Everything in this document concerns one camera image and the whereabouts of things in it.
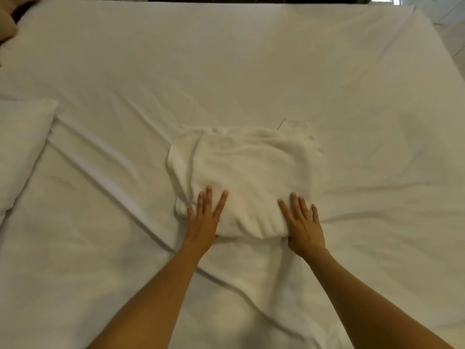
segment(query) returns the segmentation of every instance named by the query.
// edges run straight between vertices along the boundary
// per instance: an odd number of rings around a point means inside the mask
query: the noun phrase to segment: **hand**
[[[326,249],[323,229],[319,223],[317,207],[311,205],[311,214],[302,196],[297,199],[296,194],[291,194],[291,203],[294,215],[287,208],[282,199],[278,199],[278,205],[289,226],[290,234],[287,245],[298,256],[304,258],[318,249]]]
[[[193,249],[199,256],[199,259],[216,240],[216,228],[227,198],[228,191],[225,190],[215,211],[212,213],[212,187],[207,186],[206,194],[204,191],[199,193],[197,215],[194,215],[191,207],[187,209],[189,224],[183,246]]]

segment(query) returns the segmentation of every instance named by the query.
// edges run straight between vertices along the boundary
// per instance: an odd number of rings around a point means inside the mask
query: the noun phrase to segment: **tiled floor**
[[[433,22],[450,56],[465,78],[465,0],[372,0],[416,5]]]

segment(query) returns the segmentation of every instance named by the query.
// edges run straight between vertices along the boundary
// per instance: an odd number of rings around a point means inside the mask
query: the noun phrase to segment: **forearm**
[[[327,250],[305,257],[355,349],[451,349],[342,267]]]
[[[167,348],[200,257],[182,247],[111,320],[90,349]]]

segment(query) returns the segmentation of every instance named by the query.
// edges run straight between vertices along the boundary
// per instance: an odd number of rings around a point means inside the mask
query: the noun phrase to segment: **brown object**
[[[18,26],[11,15],[28,2],[36,0],[0,0],[0,42],[12,38],[18,32]]]

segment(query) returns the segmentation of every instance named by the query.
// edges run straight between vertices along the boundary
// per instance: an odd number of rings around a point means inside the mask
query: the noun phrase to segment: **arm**
[[[289,224],[289,248],[312,269],[355,349],[452,349],[445,341],[342,267],[325,246],[315,205],[293,193],[294,215],[279,200]]]
[[[177,254],[113,317],[88,349],[168,347],[197,264],[216,239],[226,199],[224,191],[212,213],[212,187],[199,194],[197,215],[187,210],[186,239]]]

